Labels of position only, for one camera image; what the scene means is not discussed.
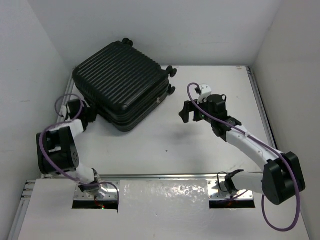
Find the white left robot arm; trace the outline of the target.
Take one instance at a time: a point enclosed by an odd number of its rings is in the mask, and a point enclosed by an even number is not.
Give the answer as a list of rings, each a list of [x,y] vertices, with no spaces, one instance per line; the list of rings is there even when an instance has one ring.
[[[58,176],[56,170],[45,156],[48,156],[64,173],[74,172],[81,192],[97,196],[100,186],[99,175],[93,168],[80,163],[75,138],[87,130],[89,123],[97,118],[97,111],[88,107],[81,99],[69,100],[60,109],[59,116],[64,122],[51,127],[44,133],[36,134],[37,161],[42,174]]]

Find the black hard-shell suitcase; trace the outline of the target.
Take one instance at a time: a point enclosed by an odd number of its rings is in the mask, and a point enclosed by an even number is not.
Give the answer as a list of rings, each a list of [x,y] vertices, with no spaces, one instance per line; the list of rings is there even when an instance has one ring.
[[[88,105],[121,132],[140,124],[176,88],[169,79],[177,69],[163,69],[133,47],[128,38],[115,41],[79,64],[72,79]]]

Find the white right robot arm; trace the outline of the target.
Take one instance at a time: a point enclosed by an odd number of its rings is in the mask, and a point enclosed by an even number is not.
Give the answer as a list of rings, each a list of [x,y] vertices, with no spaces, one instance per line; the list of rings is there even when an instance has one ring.
[[[184,102],[179,113],[182,121],[189,122],[190,113],[193,121],[206,121],[212,131],[226,143],[233,145],[249,157],[261,169],[261,173],[250,173],[237,169],[227,173],[219,183],[219,191],[233,195],[241,189],[260,193],[274,205],[280,205],[306,188],[300,161],[293,152],[283,153],[264,143],[256,142],[256,137],[226,109],[227,97],[219,94],[209,95],[205,102]]]

